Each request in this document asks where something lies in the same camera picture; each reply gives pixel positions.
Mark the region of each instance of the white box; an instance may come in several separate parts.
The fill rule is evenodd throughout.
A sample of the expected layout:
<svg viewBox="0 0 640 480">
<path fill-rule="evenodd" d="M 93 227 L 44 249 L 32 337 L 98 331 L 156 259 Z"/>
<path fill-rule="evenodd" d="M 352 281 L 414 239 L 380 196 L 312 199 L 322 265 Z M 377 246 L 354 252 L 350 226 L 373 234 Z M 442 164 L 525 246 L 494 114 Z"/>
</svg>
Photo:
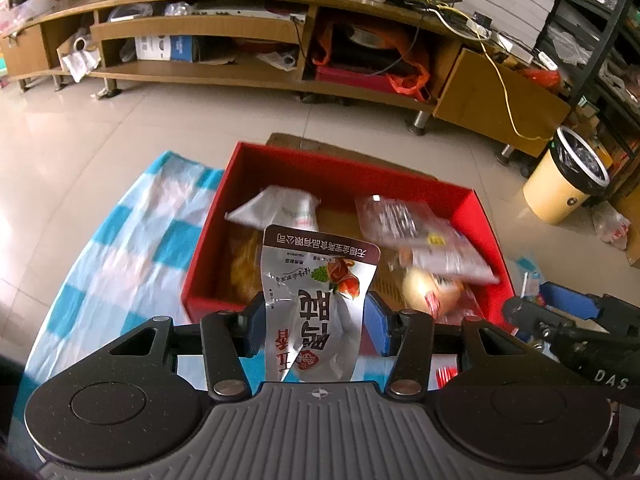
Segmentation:
<svg viewBox="0 0 640 480">
<path fill-rule="evenodd" d="M 145 60 L 171 59 L 170 36 L 139 36 L 136 38 L 136 56 Z"/>
</svg>

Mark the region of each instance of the power strip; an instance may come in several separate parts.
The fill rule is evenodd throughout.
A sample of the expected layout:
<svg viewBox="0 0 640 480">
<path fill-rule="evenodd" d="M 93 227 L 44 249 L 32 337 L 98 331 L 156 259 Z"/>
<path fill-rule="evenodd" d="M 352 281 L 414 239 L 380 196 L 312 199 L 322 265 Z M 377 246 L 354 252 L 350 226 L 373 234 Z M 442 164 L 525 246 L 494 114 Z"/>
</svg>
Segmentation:
<svg viewBox="0 0 640 480">
<path fill-rule="evenodd" d="M 466 20 L 466 28 L 472 30 L 476 34 L 479 34 L 482 40 L 486 40 L 490 36 L 490 33 L 486 28 L 484 28 L 482 25 L 478 25 L 471 18 Z"/>
</svg>

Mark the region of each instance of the wooden tv cabinet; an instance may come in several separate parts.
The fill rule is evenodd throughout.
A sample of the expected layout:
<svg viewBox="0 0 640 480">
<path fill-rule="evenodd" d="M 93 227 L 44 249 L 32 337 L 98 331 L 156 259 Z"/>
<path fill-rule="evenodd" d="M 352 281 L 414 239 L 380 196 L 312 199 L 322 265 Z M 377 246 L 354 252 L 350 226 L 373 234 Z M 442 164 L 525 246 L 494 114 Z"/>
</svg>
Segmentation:
<svg viewBox="0 0 640 480">
<path fill-rule="evenodd" d="M 62 88 L 62 76 L 67 72 L 60 66 L 56 49 L 78 30 L 81 23 L 88 23 L 92 37 L 98 41 L 102 58 L 101 65 L 89 76 L 105 80 L 106 96 L 117 94 L 118 79 L 277 88 L 416 110 L 418 116 L 410 126 L 417 133 L 433 114 L 530 155 L 538 155 L 546 144 L 515 135 L 500 81 L 488 60 L 478 53 L 479 46 L 475 42 L 462 41 L 433 14 L 422 16 L 412 10 L 368 0 L 276 0 L 307 7 L 306 22 L 303 25 L 285 21 L 274 23 L 276 20 L 241 16 L 154 16 L 107 22 L 109 12 L 116 6 L 169 1 L 183 0 L 73 0 L 66 3 L 56 12 L 34 19 L 17 32 L 0 39 L 9 76 L 26 89 L 29 79 L 51 75 L 57 89 Z M 306 56 L 316 18 L 334 10 L 359 12 L 413 27 L 419 25 L 424 31 L 421 38 L 430 51 L 431 78 L 427 86 L 430 101 L 419 102 L 400 94 L 310 78 L 310 70 L 305 70 L 308 67 Z M 119 51 L 126 38 L 160 34 L 227 36 L 291 44 L 300 42 L 302 49 L 297 67 L 292 72 L 278 70 L 249 56 L 222 66 L 164 60 L 121 62 Z M 504 67 L 500 67 L 500 71 L 508 87 L 511 110 L 520 132 L 527 137 L 551 137 L 568 114 L 568 105 L 519 74 Z"/>
</svg>

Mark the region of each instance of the silver snack bag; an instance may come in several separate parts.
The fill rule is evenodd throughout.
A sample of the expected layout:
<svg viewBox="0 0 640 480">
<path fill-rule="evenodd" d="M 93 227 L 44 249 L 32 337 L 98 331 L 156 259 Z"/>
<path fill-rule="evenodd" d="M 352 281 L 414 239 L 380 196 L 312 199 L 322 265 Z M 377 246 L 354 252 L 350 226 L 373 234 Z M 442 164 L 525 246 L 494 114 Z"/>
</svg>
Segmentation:
<svg viewBox="0 0 640 480">
<path fill-rule="evenodd" d="M 364 296 L 380 249 L 278 225 L 264 231 L 267 381 L 348 381 L 360 349 Z"/>
</svg>

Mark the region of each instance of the plastic container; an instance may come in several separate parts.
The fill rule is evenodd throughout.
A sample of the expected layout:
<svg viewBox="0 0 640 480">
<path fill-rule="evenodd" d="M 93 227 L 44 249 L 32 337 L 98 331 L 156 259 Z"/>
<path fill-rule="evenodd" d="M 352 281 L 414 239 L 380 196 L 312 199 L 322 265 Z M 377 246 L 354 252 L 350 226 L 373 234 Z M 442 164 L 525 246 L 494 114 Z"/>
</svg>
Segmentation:
<svg viewBox="0 0 640 480">
<path fill-rule="evenodd" d="M 316 81 L 327 81 L 329 83 L 340 83 L 342 85 L 357 86 L 376 92 L 386 92 L 395 94 L 396 91 L 391 86 L 386 75 L 369 76 L 359 72 L 352 72 L 343 68 L 320 65 L 316 67 Z"/>
<path fill-rule="evenodd" d="M 590 195 L 603 194 L 608 185 L 609 174 L 591 146 L 560 126 L 522 192 L 538 218 L 558 224 Z"/>
<path fill-rule="evenodd" d="M 381 194 L 400 200 L 424 201 L 464 233 L 500 278 L 500 283 L 474 286 L 482 314 L 511 329 L 502 304 L 514 290 L 498 242 L 472 189 L 440 182 L 427 175 L 342 160 L 314 152 L 240 142 L 226 168 L 211 205 L 182 290 L 182 303 L 193 322 L 209 312 L 241 310 L 243 305 L 221 300 L 227 280 L 224 257 L 232 224 L 225 213 L 247 202 L 266 186 L 297 187 L 321 200 L 320 210 L 336 212 L 337 224 L 358 225 L 354 198 Z M 320 229 L 323 225 L 318 216 Z"/>
</svg>

